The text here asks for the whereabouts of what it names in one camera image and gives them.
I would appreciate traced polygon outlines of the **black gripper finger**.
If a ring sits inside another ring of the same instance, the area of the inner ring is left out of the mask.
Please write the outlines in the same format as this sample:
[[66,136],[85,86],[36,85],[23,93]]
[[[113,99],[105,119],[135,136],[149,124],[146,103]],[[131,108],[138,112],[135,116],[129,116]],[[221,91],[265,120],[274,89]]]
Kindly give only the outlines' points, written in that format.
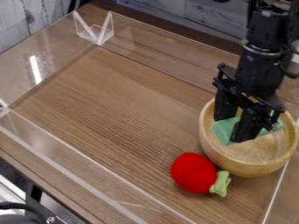
[[230,141],[243,143],[255,139],[262,129],[271,130],[270,112],[271,109],[263,106],[246,108],[234,126]]
[[235,95],[219,89],[215,97],[214,120],[226,120],[238,113],[238,105],[235,103]]

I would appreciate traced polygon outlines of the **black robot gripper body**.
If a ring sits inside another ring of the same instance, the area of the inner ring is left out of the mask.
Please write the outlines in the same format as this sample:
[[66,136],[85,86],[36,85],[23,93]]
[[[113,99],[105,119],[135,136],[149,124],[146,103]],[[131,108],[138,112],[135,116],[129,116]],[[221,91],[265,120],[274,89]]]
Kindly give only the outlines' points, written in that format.
[[238,67],[222,63],[213,85],[235,95],[238,109],[263,106],[271,109],[270,117],[279,117],[286,107],[277,96],[285,72],[282,59],[286,56],[281,48],[246,46]]

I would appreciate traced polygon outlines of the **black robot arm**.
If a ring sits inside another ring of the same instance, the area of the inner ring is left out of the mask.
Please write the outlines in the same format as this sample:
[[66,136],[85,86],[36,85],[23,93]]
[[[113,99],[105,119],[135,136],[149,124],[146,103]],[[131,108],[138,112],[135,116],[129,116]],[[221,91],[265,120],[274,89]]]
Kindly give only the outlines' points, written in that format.
[[273,131],[286,106],[277,96],[285,78],[298,79],[293,57],[299,54],[299,0],[278,6],[267,0],[250,0],[247,36],[238,66],[219,64],[214,120],[238,117],[229,140],[243,143],[262,130]]

